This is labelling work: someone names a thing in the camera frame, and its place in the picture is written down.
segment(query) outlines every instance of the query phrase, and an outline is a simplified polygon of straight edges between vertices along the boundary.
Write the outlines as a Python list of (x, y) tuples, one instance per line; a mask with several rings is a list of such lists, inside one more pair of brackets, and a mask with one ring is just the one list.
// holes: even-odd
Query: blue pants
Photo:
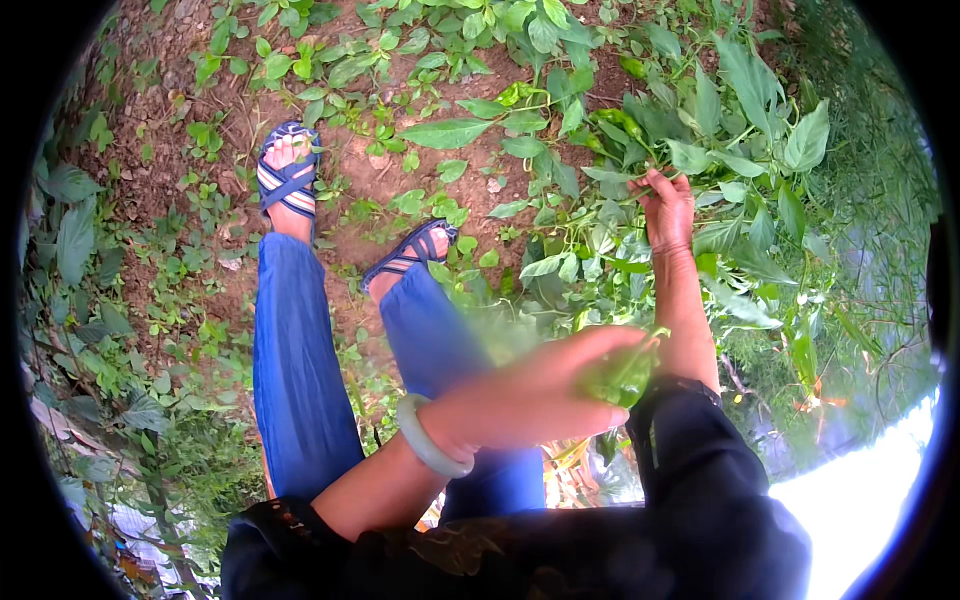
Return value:
[[(443, 289), (414, 265), (380, 302), (387, 339), (409, 392), (441, 396), (490, 368)], [(260, 242), (253, 394), (277, 495), (312, 500), (363, 460), (333, 348), (324, 268), (288, 235)], [(446, 487), (442, 522), (544, 508), (539, 448), (481, 449), (473, 472)]]

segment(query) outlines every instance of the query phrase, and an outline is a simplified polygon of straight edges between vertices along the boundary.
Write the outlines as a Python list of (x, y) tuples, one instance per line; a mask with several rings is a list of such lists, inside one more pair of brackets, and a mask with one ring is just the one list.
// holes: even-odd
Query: small rock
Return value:
[(239, 271), (240, 267), (243, 266), (243, 259), (240, 257), (231, 258), (230, 260), (221, 258), (217, 262), (220, 263), (221, 267), (223, 267), (224, 269), (227, 269), (228, 271)]
[(388, 164), (390, 164), (389, 156), (370, 155), (368, 156), (368, 160), (370, 161), (370, 166), (376, 169), (377, 171), (382, 171), (383, 169), (387, 168)]

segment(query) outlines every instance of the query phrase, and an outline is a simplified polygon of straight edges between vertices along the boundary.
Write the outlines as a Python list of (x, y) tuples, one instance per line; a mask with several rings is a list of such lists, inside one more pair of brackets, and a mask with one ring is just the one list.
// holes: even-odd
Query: finger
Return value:
[(681, 199), (673, 183), (657, 169), (647, 171), (647, 182), (665, 202), (678, 202)]
[(617, 348), (636, 346), (647, 337), (646, 331), (628, 325), (594, 325), (555, 342), (552, 360), (556, 372), (571, 376), (584, 365)]
[(619, 427), (630, 411), (603, 400), (571, 398), (558, 402), (548, 424), (551, 439), (586, 438)]

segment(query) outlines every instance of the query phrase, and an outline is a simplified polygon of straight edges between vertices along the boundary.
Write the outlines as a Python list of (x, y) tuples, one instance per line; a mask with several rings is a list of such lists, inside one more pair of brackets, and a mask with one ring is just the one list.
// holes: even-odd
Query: blue sandal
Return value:
[[(447, 247), (453, 246), (453, 243), (457, 240), (457, 228), (448, 223), (446, 219), (428, 221), (411, 231), (409, 235), (403, 238), (403, 241), (396, 245), (396, 248), (394, 248), (392, 252), (377, 261), (375, 265), (363, 274), (363, 279), (360, 280), (360, 291), (369, 296), (370, 282), (381, 273), (387, 272), (403, 275), (407, 272), (407, 269), (417, 263), (423, 263), (423, 266), (426, 266), (426, 263), (430, 260), (439, 263), (446, 262), (446, 256), (440, 257), (437, 255), (437, 247), (433, 245), (433, 237), (431, 237), (429, 233), (431, 229), (439, 227), (444, 228), (446, 231)], [(423, 244), (415, 243), (419, 240), (422, 240)], [(403, 255), (403, 251), (411, 245), (413, 246), (414, 252), (417, 253), (416, 258)], [(389, 266), (390, 263), (395, 260), (408, 264), (402, 269)]]
[(315, 130), (304, 127), (297, 121), (287, 121), (276, 126), (267, 134), (260, 150), (260, 157), (256, 162), (256, 180), (260, 184), (260, 210), (267, 216), (267, 208), (274, 203), (283, 203), (287, 208), (298, 212), (304, 217), (313, 219), (317, 215), (317, 201), (313, 187), (306, 187), (317, 179), (317, 170), (294, 178), (298, 172), (319, 160), (319, 153), (310, 152), (303, 162), (293, 162), (280, 170), (275, 170), (264, 161), (267, 149), (274, 145), (284, 135), (305, 135), (306, 141), (312, 146), (320, 146), (320, 136)]

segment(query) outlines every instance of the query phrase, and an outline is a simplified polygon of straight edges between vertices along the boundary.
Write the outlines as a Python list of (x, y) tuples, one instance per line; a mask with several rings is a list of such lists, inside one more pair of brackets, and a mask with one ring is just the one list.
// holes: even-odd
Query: green bangle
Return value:
[(440, 450), (423, 430), (417, 419), (417, 409), (430, 399), (420, 394), (407, 394), (396, 402), (396, 426), (407, 443), (425, 465), (437, 474), (450, 479), (466, 477), (473, 470), (473, 456), (465, 463), (458, 463)]

